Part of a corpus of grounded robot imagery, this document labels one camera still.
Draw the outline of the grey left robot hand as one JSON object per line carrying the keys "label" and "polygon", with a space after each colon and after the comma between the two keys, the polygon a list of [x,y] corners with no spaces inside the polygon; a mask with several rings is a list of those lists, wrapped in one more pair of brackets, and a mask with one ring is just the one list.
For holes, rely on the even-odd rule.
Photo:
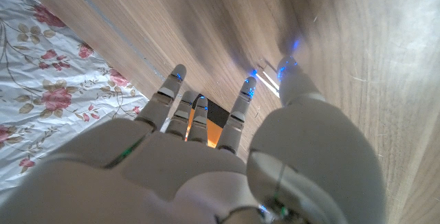
{"label": "grey left robot hand", "polygon": [[256,80],[247,78],[221,137],[207,145],[208,103],[178,65],[134,120],[76,136],[25,177],[2,223],[384,223],[377,155],[292,58],[278,64],[281,108],[238,146]]}

